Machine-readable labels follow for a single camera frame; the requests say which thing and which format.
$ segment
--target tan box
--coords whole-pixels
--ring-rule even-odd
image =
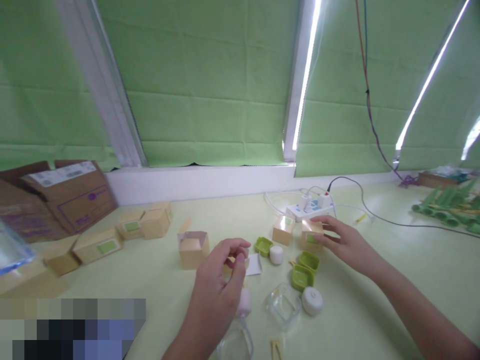
[[[150,210],[161,210],[161,209],[166,209],[168,218],[170,219],[170,222],[172,222],[172,207],[170,206],[170,201],[154,202],[150,206]]]
[[[73,247],[73,253],[84,264],[106,257],[124,248],[122,237],[111,227],[104,231],[81,235]]]
[[[178,252],[184,270],[194,270],[210,254],[209,236],[205,231],[187,231],[177,235]]]
[[[67,290],[65,282],[41,258],[0,276],[0,298],[52,299]]]
[[[27,243],[79,234],[117,208],[95,161],[55,160],[0,172],[0,218]]]
[[[321,253],[324,247],[315,240],[315,235],[323,233],[324,227],[321,222],[312,222],[309,219],[302,220],[300,248],[311,253]]]
[[[271,239],[277,243],[288,246],[292,240],[295,220],[286,215],[280,215],[273,225],[273,234]]]
[[[57,241],[48,241],[33,244],[34,250],[43,255],[47,265],[58,276],[77,269],[82,263],[72,252],[75,242],[80,235],[73,235]]]
[[[140,220],[145,214],[143,210],[131,211],[121,216],[116,224],[116,229],[124,240],[132,240],[143,236],[140,228]]]
[[[147,240],[163,238],[170,227],[170,217],[167,209],[150,210],[140,220],[141,232]]]

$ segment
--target white cap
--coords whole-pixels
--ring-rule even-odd
[[[240,302],[236,310],[237,318],[246,318],[252,312],[252,296],[246,287],[241,289]]]
[[[301,304],[309,315],[315,316],[324,307],[324,299],[316,288],[309,286],[305,288],[301,295]]]
[[[284,261],[284,250],[280,246],[270,248],[270,260],[275,265],[280,265]]]

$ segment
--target green curtain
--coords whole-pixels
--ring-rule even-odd
[[[480,116],[479,39],[480,2],[470,1],[408,128],[401,170],[460,164]]]
[[[152,167],[278,165],[298,0],[97,0]]]
[[[53,0],[0,1],[0,170],[54,159],[118,160]]]
[[[451,0],[367,1],[372,118],[389,161],[457,9],[458,2]],[[296,176],[387,172],[367,113],[355,2],[323,1],[320,17],[323,36],[320,23],[315,38],[317,47],[321,39],[319,57],[306,94]]]

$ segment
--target black cable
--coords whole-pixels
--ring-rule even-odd
[[[365,207],[365,209],[370,213],[372,214],[374,217],[386,222],[386,223],[390,223],[390,224],[393,224],[393,225],[398,225],[398,226],[403,226],[403,227],[407,227],[407,228],[432,228],[432,229],[441,229],[441,230],[447,230],[447,231],[450,231],[452,233],[457,233],[457,234],[463,234],[463,235],[468,235],[468,236],[471,236],[473,238],[478,238],[480,239],[480,236],[477,236],[477,235],[474,235],[472,233],[468,233],[468,232],[463,232],[463,231],[458,231],[458,230],[453,230],[453,229],[449,229],[449,228],[446,228],[446,227],[441,227],[441,226],[435,226],[435,225],[407,225],[407,224],[399,224],[397,222],[393,222],[393,221],[390,221],[390,220],[387,220],[387,219],[384,219],[383,217],[380,217],[378,216],[377,214],[374,214],[373,212],[370,211],[370,209],[367,207],[367,205],[365,204],[365,201],[364,201],[364,188],[362,187],[362,185],[360,185],[357,181],[349,178],[349,177],[346,177],[346,176],[337,176],[336,178],[334,178],[331,182],[330,182],[330,185],[328,185],[328,188],[327,188],[327,192],[330,192],[330,188],[332,187],[332,184],[335,180],[337,179],[347,179],[347,180],[350,180],[351,182],[354,182],[355,184],[357,184],[359,187],[360,187],[360,190],[361,190],[361,202],[363,204],[363,206]]]

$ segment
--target white paper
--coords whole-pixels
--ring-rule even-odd
[[[258,275],[262,273],[262,263],[260,262],[260,254],[254,253],[248,256],[250,263],[246,270],[245,276]]]
[[[61,167],[56,170],[48,170],[30,174],[29,176],[44,188],[51,187],[55,184],[88,174],[97,170],[91,161],[84,161],[78,164]]]

